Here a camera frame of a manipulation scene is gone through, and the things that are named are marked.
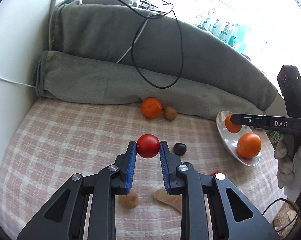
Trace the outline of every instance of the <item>black cable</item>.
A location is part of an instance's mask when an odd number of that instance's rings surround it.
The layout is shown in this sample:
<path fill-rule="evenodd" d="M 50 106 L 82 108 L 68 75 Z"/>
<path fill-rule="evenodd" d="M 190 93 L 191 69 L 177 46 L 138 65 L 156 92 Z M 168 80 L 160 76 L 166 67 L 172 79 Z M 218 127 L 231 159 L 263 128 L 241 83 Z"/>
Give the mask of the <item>black cable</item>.
<path fill-rule="evenodd" d="M 274 200 L 274 201 L 273 201 L 273 202 L 265 209 L 265 211 L 263 212 L 262 215 L 264 215 L 265 212 L 266 212 L 273 204 L 275 204 L 277 201 L 285 201 L 287 204 L 289 204 L 289 205 L 293 208 L 293 210 L 297 213 L 298 217 L 301 218 L 301 215 L 300 215 L 299 211 L 297 210 L 297 208 L 294 206 L 294 204 L 293 204 L 291 201 L 289 201 L 288 199 L 285 199 L 285 198 L 278 198 L 278 199 Z"/>
<path fill-rule="evenodd" d="M 147 16 L 142 15 L 142 14 L 139 13 L 137 10 L 134 10 L 130 5 L 128 5 L 128 4 L 125 3 L 124 1 L 122 1 L 122 0 L 117 0 L 117 1 L 119 1 L 120 3 L 122 3 L 123 5 L 125 5 L 126 7 L 128 7 L 130 10 L 132 10 L 134 13 L 138 14 L 140 17 L 147 18 Z M 165 13 L 165 14 L 163 14 L 163 15 L 160 15 L 160 17 L 158 17 L 158 18 L 164 17 L 164 16 L 166 16 L 167 14 L 171 13 L 172 10 L 173 10 L 173 8 L 174 8 L 174 5 L 173 5 L 172 3 L 166 3 L 166 4 L 163 4 L 163 5 L 172 5 L 172 9 L 171 9 L 168 13 Z"/>
<path fill-rule="evenodd" d="M 151 86 L 155 87 L 155 88 L 158 88 L 158 89 L 166 89 L 166 88 L 170 88 L 172 87 L 174 84 L 176 84 L 176 82 L 180 79 L 181 77 L 181 74 L 182 74 L 182 71 L 183 71 L 183 68 L 184 68 L 184 50 L 183 50 L 183 37 L 182 37 L 182 33 L 181 33 L 181 28 L 180 28 L 180 23 L 176 17 L 176 14 L 173 10 L 174 8 L 174 5 L 172 3 L 167 3 L 166 1 L 164 0 L 160 0 L 162 1 L 162 4 L 163 5 L 170 5 L 171 6 L 171 10 L 167 13 L 165 12 L 161 12 L 161 11 L 156 11 L 156 10 L 152 10 L 152 12 L 158 12 L 158 14 L 152 14 L 152 15 L 149 15 L 149 16 L 144 16 L 142 14 L 140 14 L 138 11 L 134 10 L 130 5 L 126 4 L 125 2 L 121 1 L 121 0 L 117 0 L 119 1 L 120 3 L 122 3 L 123 5 L 125 5 L 126 7 L 128 7 L 130 10 L 132 10 L 134 13 L 136 13 L 137 15 L 141 16 L 144 18 L 144 20 L 142 21 L 142 23 L 140 24 L 140 26 L 138 27 L 136 33 L 135 33 L 135 36 L 134 36 L 134 39 L 132 41 L 132 48 L 131 48 L 131 59 L 132 59 L 132 62 L 133 62 L 133 65 L 134 67 L 136 68 L 137 72 L 140 74 L 140 76 L 148 83 L 150 84 Z M 135 59 L 134 59 L 134 53 L 133 53 L 133 49 L 134 49 L 134 43 L 137 39 L 137 36 L 142 28 L 142 26 L 144 25 L 144 23 L 147 21 L 147 20 L 155 20 L 155 19 L 160 19 L 164 16 L 166 16 L 167 14 L 173 12 L 174 16 L 175 16 L 175 19 L 176 19 L 176 23 L 177 23 L 177 26 L 178 26 L 178 30 L 179 30 L 179 35 L 180 35 L 180 52 L 181 52 L 181 67 L 180 67 L 180 72 L 177 76 L 177 78 L 175 79 L 175 81 L 173 83 L 171 83 L 170 85 L 168 86 L 164 86 L 164 87 L 161 87 L 161 86 L 157 86 L 155 84 L 153 84 L 152 82 L 150 82 L 142 73 L 141 71 L 139 70 L 136 62 L 135 62 Z"/>
<path fill-rule="evenodd" d="M 149 81 L 149 80 L 141 73 L 141 71 L 139 70 L 139 68 L 138 68 L 138 66 L 137 66 L 137 64 L 136 64 L 136 62 L 135 62 L 134 54 L 133 54 L 133 53 L 134 53 L 134 43 L 135 43 L 135 40 L 136 40 L 136 38 L 137 38 L 137 36 L 138 36 L 138 33 L 139 33 L 140 29 L 142 28 L 144 22 L 145 22 L 148 18 L 150 18 L 150 17 L 152 17 L 152 15 L 150 15 L 149 17 L 147 17 L 147 18 L 145 18 L 145 19 L 143 20 L 143 22 L 142 22 L 142 23 L 140 24 L 140 26 L 138 27 L 137 32 L 135 33 L 134 39 L 133 39 L 133 41 L 132 41 L 131 59 L 132 59 L 133 65 L 134 65 L 134 67 L 136 68 L 137 72 L 141 75 L 141 77 L 142 77 L 148 84 L 150 84 L 150 85 L 152 85 L 153 87 L 156 87 L 156 88 L 158 88 L 158 89 L 166 89 L 166 88 L 170 88 L 170 87 L 172 87 L 174 84 L 176 84 L 176 82 L 180 79 L 181 73 L 183 72 L 183 69 L 184 69 L 183 38 L 182 38 L 182 34 L 181 34 L 180 24 L 179 24 L 179 22 L 178 22 L 178 20 L 177 20 L 177 18 L 176 18 L 176 22 L 177 22 L 178 29 L 179 29 L 179 33 L 180 33 L 180 52 L 181 52 L 181 67 L 180 67 L 180 71 L 179 71 L 179 74 L 178 74 L 177 78 L 175 79 L 175 81 L 174 81 L 173 83 L 171 83 L 171 84 L 168 85 L 168 86 L 161 87 L 161 86 L 157 86 L 157 85 L 153 84 L 152 82 L 150 82 L 150 81 Z"/>
<path fill-rule="evenodd" d="M 285 198 L 278 198 L 278 199 L 276 199 L 275 201 L 273 201 L 273 202 L 265 209 L 265 211 L 263 212 L 262 215 L 264 215 L 265 212 L 266 212 L 273 204 L 275 204 L 277 201 L 285 201 L 285 202 L 286 202 L 287 204 L 289 204 L 289 205 L 293 208 L 293 210 L 296 212 L 296 216 L 294 217 L 294 219 L 293 219 L 292 221 L 290 221 L 290 222 L 289 222 L 286 226 L 284 226 L 283 228 L 281 228 L 281 229 L 279 229 L 278 231 L 276 231 L 276 232 L 280 232 L 280 231 L 282 231 L 283 229 L 285 229 L 286 227 L 288 227 L 288 226 L 296 219 L 297 216 L 301 219 L 301 215 L 300 215 L 299 211 L 297 210 L 297 208 L 294 206 L 294 204 L 293 204 L 291 201 L 289 201 L 288 199 L 285 199 Z"/>
<path fill-rule="evenodd" d="M 286 227 L 288 227 L 291 223 L 293 223 L 294 220 L 295 220 L 296 218 L 297 218 L 297 214 L 296 214 L 296 216 L 294 217 L 294 219 L 293 219 L 292 221 L 290 221 L 286 226 L 284 226 L 283 228 L 281 228 L 281 229 L 279 229 L 279 230 L 275 230 L 275 231 L 278 233 L 278 232 L 284 230 L 284 229 L 285 229 Z"/>

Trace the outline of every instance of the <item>white cable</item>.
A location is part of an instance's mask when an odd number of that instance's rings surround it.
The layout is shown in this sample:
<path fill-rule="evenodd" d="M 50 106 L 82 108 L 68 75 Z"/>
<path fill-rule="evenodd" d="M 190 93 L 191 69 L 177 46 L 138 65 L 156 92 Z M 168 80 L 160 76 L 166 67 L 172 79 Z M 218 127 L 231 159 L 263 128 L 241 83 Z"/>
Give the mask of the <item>white cable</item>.
<path fill-rule="evenodd" d="M 149 16 L 150 16 L 150 12 L 151 12 L 151 4 L 150 4 L 149 0 L 146 0 L 146 1 L 148 2 L 148 7 L 149 7 L 149 12 L 148 12 L 148 16 L 147 16 L 147 17 L 149 17 Z M 136 37 L 136 39 L 135 39 L 134 44 L 135 44 L 136 41 L 139 39 L 141 33 L 142 33 L 143 30 L 145 29 L 148 20 L 149 20 L 149 19 L 147 19 L 147 20 L 145 21 L 143 27 L 141 28 L 140 32 L 138 33 L 138 35 L 137 35 L 137 37 Z M 130 48 L 124 53 L 124 55 L 122 55 L 122 57 L 121 57 L 116 63 L 119 63 L 119 62 L 127 55 L 127 53 L 128 53 L 131 49 L 132 49 L 132 46 L 130 46 Z"/>
<path fill-rule="evenodd" d="M 1 78 L 1 77 L 0 77 L 0 80 L 8 82 L 8 83 L 11 83 L 11 84 L 17 84 L 17 85 L 23 85 L 23 86 L 26 86 L 26 87 L 30 87 L 30 88 L 35 88 L 34 86 L 31 86 L 31 85 L 28 85 L 28 84 L 15 82 L 15 81 L 12 81 L 12 80 L 9 80 L 9 79 L 5 79 L 5 78 Z"/>

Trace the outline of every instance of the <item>white wall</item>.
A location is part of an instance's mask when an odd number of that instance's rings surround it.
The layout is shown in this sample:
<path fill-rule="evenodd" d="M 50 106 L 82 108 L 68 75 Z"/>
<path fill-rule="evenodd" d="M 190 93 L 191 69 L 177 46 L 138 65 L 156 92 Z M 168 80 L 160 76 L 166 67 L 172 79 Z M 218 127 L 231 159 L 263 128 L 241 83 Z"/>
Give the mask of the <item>white wall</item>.
<path fill-rule="evenodd" d="M 51 0 L 0 3 L 0 76 L 30 84 L 34 66 L 48 48 Z M 12 135 L 36 100 L 33 88 L 0 81 L 0 167 Z"/>

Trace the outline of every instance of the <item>folded grey blanket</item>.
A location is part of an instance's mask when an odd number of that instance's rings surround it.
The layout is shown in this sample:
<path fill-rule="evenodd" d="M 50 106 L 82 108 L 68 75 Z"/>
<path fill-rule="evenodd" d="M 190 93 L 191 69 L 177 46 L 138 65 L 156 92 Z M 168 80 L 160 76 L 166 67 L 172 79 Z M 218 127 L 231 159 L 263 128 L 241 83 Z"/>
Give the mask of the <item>folded grey blanket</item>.
<path fill-rule="evenodd" d="M 144 70 L 156 84 L 166 85 L 175 77 Z M 146 83 L 134 67 L 107 61 L 44 51 L 36 65 L 33 85 L 40 97 L 90 104 L 128 104 L 148 97 L 179 113 L 216 119 L 218 112 L 263 114 L 251 102 L 211 85 L 181 78 L 168 89 Z"/>

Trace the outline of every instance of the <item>orange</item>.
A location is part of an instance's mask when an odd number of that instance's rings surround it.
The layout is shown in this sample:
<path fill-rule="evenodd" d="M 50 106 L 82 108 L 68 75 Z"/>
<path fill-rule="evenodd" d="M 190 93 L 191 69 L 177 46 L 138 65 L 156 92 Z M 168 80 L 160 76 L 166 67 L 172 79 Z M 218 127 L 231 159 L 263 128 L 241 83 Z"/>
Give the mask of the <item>orange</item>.
<path fill-rule="evenodd" d="M 238 154 L 246 159 L 255 157 L 261 149 L 261 140 L 259 136 L 253 132 L 242 135 L 237 143 Z"/>
<path fill-rule="evenodd" d="M 162 104 L 156 98 L 147 98 L 141 104 L 140 110 L 143 116 L 154 119 L 162 112 Z"/>
<path fill-rule="evenodd" d="M 232 114 L 227 115 L 227 117 L 225 119 L 225 126 L 226 126 L 227 130 L 230 131 L 231 133 L 237 133 L 242 128 L 242 125 L 241 124 L 233 124 L 230 121 L 231 116 L 232 116 Z"/>

